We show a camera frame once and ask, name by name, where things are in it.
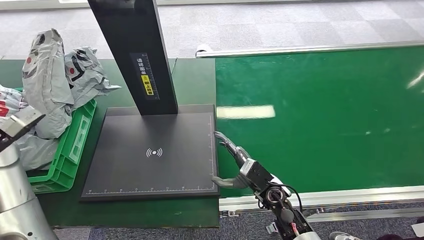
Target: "plastic parcel bag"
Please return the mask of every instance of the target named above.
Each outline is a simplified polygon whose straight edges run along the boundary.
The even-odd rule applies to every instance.
[[[0,117],[10,117],[27,106],[20,91],[0,85]]]
[[[97,49],[84,46],[65,56],[66,78],[75,100],[72,110],[83,106],[96,96],[105,96],[121,88],[109,84],[96,52]]]
[[[43,139],[58,138],[71,124],[74,98],[65,76],[63,41],[55,29],[40,32],[22,68],[23,96],[45,114],[35,126]]]
[[[20,91],[0,85],[0,126],[10,116],[27,106]],[[58,139],[42,139],[34,133],[35,130],[31,129],[15,141],[25,171],[47,166],[53,160],[58,148]]]

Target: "tiled floor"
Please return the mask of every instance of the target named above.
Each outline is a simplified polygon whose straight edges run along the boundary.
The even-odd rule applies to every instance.
[[[167,54],[424,41],[424,0],[160,6]],[[89,45],[112,58],[90,9],[0,12],[0,56],[24,59],[34,35],[56,28],[65,51]]]

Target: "green plastic crate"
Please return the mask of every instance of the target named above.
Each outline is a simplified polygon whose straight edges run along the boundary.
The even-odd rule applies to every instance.
[[[28,177],[34,193],[66,192],[72,188],[96,105],[93,99],[72,112],[72,122],[59,138],[50,169],[37,171],[37,176]]]

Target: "green table surface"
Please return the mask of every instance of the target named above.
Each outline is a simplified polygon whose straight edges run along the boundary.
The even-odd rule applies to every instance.
[[[39,194],[38,199],[50,225],[123,228],[218,227],[217,197],[148,201],[79,202],[85,177],[96,148],[101,123],[108,107],[135,106],[122,75],[112,59],[100,60],[108,79],[122,89],[97,98],[97,108],[80,160],[73,188],[67,192]],[[170,59],[169,66],[179,105],[215,103],[213,59]],[[22,87],[24,60],[0,60],[0,84]]]
[[[215,69],[217,107],[275,112],[217,129],[299,192],[424,185],[424,47],[217,58]],[[229,154],[218,159],[233,177]]]

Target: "black vertical stand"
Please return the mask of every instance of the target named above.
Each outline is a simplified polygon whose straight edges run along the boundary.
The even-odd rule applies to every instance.
[[[141,115],[177,114],[155,0],[88,0]]]
[[[108,108],[82,201],[219,196],[215,107],[178,107],[156,0],[88,0],[137,106]]]

